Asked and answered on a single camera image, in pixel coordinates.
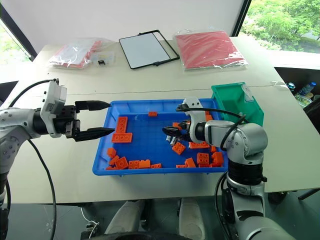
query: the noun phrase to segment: plastic bag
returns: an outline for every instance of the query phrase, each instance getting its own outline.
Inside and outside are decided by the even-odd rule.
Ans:
[[[247,65],[247,61],[224,31],[180,31],[174,35],[183,67],[229,68]]]
[[[92,55],[102,52],[114,42],[105,38],[79,38],[64,45],[49,59],[49,65],[83,69],[92,62]]]

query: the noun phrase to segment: whiteboard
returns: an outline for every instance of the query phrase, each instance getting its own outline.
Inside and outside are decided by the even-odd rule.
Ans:
[[[170,59],[153,33],[122,38],[119,42],[131,69]]]

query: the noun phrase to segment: black frame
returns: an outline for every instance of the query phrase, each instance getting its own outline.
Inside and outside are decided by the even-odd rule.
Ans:
[[[171,50],[174,52],[174,54],[176,55],[176,57],[171,58],[171,57],[169,56],[169,54],[167,53],[167,51],[165,50],[164,46],[162,46],[162,44],[159,42],[159,40],[157,39],[157,37],[154,36],[155,39],[157,39],[157,41],[159,42],[160,46],[161,46],[161,47],[163,48],[163,50],[165,51],[165,53],[168,55],[169,59],[168,59],[168,60],[164,60],[164,61],[156,61],[156,62],[147,64],[147,65],[143,65],[143,66],[138,66],[138,67],[133,67],[133,68],[132,68],[132,67],[130,66],[129,61],[128,61],[128,58],[127,58],[127,56],[126,56],[126,53],[125,53],[125,51],[124,51],[124,49],[123,49],[123,47],[122,47],[122,45],[121,45],[121,41],[120,41],[120,40],[121,40],[121,39],[134,38],[134,37],[136,37],[136,36],[129,36],[129,37],[120,38],[120,39],[119,39],[120,46],[121,46],[122,51],[123,51],[123,53],[124,53],[125,59],[126,59],[126,61],[128,62],[129,67],[130,67],[131,69],[139,69],[139,68],[143,68],[143,67],[151,66],[151,65],[154,65],[154,66],[157,66],[157,67],[158,67],[158,66],[161,65],[161,64],[169,63],[169,62],[171,62],[171,61],[179,60],[179,59],[180,59],[180,56],[178,55],[178,53],[174,50],[174,48],[170,45],[170,43],[165,39],[165,37],[161,34],[161,32],[160,32],[158,29],[157,29],[157,30],[153,30],[153,31],[139,32],[139,34],[138,34],[137,36],[144,35],[144,34],[153,34],[153,35],[154,35],[154,33],[159,33],[159,34],[161,35],[161,37],[163,38],[163,40],[166,42],[166,44],[168,44],[168,46],[169,46],[169,47],[171,48]]]
[[[9,13],[6,11],[4,6],[0,3],[0,19],[3,21],[5,26],[10,30],[10,32],[15,36],[15,38],[20,42],[24,49],[30,54],[29,59],[33,61],[38,55],[34,47],[20,30],[16,22],[12,19]]]
[[[247,12],[248,12],[248,9],[250,7],[250,4],[251,4],[251,0],[244,0],[243,1],[243,5],[242,5],[242,8],[240,10],[238,19],[236,20],[236,23],[235,23],[235,26],[234,26],[234,29],[233,29],[231,37],[237,37],[239,35],[241,27],[242,27],[242,24],[244,23],[245,17],[246,17]]]

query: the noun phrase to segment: blue tray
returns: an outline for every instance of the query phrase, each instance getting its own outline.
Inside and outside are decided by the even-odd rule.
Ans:
[[[96,175],[127,175],[127,174],[167,174],[167,173],[213,173],[225,172],[228,168],[228,157],[222,151],[224,164],[222,167],[190,167],[176,168],[185,164],[187,158],[197,162],[197,153],[209,153],[209,148],[190,149],[187,141],[181,141],[186,148],[181,155],[176,154],[166,141],[162,132],[164,126],[172,126],[173,122],[188,120],[183,112],[176,112],[176,108],[183,99],[173,100],[133,100],[113,101],[107,111],[104,122],[105,128],[116,128],[118,117],[128,117],[127,133],[132,133],[131,143],[112,143],[112,134],[100,139],[92,171]],[[200,99],[204,108],[217,108],[217,102],[211,98]],[[149,117],[148,112],[157,112],[157,117]],[[220,114],[211,112],[213,119],[219,120]],[[150,159],[151,164],[162,164],[162,168],[106,170],[110,157],[108,148],[115,148],[119,157],[126,157],[127,161]]]

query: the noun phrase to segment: green plastic bin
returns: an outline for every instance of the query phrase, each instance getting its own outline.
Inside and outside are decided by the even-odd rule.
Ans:
[[[249,123],[256,123],[262,126],[264,123],[264,112],[253,96],[251,96],[252,101],[245,100],[245,92],[242,85],[245,85],[245,82],[213,85],[211,86],[213,91],[212,98],[217,101],[220,109],[236,114],[245,114],[245,118]],[[237,117],[225,113],[221,113],[221,118],[234,123],[238,120]]]

